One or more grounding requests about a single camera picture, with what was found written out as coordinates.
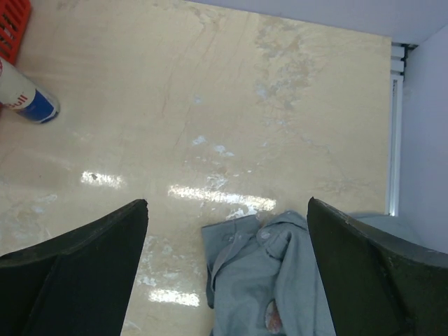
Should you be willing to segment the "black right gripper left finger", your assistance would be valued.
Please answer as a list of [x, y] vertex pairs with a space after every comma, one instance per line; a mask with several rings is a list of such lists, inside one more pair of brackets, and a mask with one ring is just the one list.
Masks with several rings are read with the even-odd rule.
[[136, 199], [1, 257], [2, 335], [119, 335], [148, 227]]

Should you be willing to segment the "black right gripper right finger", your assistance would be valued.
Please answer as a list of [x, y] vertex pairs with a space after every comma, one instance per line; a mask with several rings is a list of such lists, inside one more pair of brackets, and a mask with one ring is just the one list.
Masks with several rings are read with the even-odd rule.
[[447, 254], [316, 198], [307, 224], [337, 335], [447, 334]]

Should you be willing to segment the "grey button-up shirt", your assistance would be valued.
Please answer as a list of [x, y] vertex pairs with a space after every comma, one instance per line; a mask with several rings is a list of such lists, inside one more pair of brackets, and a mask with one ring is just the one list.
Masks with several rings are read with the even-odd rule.
[[235, 218], [202, 238], [212, 335], [335, 335], [304, 216]]

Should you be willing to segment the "Red Bull drink can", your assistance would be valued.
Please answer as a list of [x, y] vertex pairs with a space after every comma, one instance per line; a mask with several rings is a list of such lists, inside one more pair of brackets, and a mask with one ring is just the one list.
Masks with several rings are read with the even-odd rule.
[[1, 58], [1, 105], [33, 123], [47, 123], [60, 112], [59, 101]]

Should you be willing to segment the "red plastic shopping basket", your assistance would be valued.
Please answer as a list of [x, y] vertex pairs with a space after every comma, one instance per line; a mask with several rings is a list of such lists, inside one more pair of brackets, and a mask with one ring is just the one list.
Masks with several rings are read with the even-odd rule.
[[1, 57], [14, 65], [32, 5], [30, 0], [1, 0], [0, 8]]

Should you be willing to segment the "aluminium frame rail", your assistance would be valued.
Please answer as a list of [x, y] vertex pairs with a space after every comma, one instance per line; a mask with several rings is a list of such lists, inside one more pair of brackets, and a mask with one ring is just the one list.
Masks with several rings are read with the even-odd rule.
[[386, 183], [386, 214], [398, 216], [400, 196], [401, 133], [403, 87], [409, 51], [414, 45], [392, 42], [388, 119], [388, 169]]

